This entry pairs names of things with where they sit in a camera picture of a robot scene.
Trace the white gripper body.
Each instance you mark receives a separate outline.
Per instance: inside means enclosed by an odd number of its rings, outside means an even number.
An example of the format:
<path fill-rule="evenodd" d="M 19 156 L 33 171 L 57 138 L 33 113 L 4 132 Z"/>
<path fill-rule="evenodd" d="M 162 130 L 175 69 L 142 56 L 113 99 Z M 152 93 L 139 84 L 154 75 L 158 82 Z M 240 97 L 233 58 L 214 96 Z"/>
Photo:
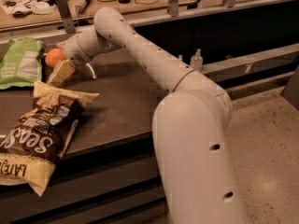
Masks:
<path fill-rule="evenodd" d="M 75 34 L 66 39 L 66 44 L 62 49 L 64 56 L 67 60 L 71 61 L 74 65 L 82 66 L 88 63 L 92 57 L 87 55 L 78 42 L 79 34 Z"/>

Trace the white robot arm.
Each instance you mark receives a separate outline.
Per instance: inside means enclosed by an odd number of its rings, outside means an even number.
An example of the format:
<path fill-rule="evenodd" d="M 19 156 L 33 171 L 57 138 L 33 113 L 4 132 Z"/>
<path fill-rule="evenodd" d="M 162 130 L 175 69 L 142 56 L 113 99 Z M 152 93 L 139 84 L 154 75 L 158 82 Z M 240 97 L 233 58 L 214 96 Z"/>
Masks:
<path fill-rule="evenodd" d="M 123 48 L 164 90 L 152 138 L 173 224 L 249 224 L 225 142 L 233 106 L 222 87 L 140 35 L 112 7 L 100 8 L 92 26 L 58 46 L 75 66 Z"/>

